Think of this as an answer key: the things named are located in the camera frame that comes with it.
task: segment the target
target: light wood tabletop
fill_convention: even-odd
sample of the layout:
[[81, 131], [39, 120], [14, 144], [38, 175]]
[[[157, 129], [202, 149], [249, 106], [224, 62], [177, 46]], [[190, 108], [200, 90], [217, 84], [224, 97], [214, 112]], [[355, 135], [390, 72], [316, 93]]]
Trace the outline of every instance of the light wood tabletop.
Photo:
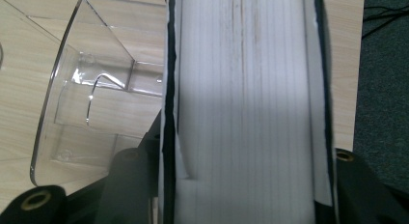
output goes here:
[[[164, 4], [163, 0], [134, 0]], [[33, 187], [29, 168], [50, 73], [77, 0], [0, 0], [0, 211]], [[325, 0], [335, 147], [352, 150], [364, 0]], [[93, 178], [64, 184], [67, 193]]]

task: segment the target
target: gray carpet floor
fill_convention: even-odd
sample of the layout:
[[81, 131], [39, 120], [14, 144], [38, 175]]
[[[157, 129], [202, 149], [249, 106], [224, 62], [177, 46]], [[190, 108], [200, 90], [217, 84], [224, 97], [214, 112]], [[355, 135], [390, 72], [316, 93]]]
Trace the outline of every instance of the gray carpet floor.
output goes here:
[[[409, 0], [365, 0], [364, 18], [385, 11], [373, 6]], [[387, 20], [364, 22], [363, 35]], [[383, 183], [409, 193], [409, 15], [362, 40], [354, 153]]]

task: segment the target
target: wooden table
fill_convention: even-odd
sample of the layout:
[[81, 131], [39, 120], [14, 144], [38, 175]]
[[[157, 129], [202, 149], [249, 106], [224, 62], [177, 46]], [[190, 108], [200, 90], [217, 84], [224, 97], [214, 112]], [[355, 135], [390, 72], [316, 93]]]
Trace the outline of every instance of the wooden table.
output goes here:
[[[59, 38], [76, 1], [0, 0], [0, 43], [5, 53], [0, 69], [0, 210], [33, 187], [29, 167], [40, 112]], [[325, 1], [332, 41], [335, 146], [351, 150], [364, 0]], [[30, 20], [22, 13], [27, 11], [58, 14], [66, 20]], [[65, 188], [70, 193], [91, 180]]]

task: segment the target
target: transparent bin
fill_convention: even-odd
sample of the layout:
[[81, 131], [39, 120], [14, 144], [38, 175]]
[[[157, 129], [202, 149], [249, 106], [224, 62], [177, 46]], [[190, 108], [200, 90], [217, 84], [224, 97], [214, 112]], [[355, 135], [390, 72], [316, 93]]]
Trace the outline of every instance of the transparent bin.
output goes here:
[[79, 0], [61, 42], [31, 164], [34, 184], [105, 176], [161, 108], [166, 8]]

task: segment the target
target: clear plastic container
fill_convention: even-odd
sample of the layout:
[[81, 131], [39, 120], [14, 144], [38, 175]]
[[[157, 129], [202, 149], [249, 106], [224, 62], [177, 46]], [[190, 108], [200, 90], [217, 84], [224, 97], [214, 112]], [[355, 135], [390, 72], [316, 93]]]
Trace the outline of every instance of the clear plastic container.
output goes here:
[[31, 165], [34, 184], [104, 176], [138, 147], [161, 108], [166, 8], [79, 0], [51, 72]]

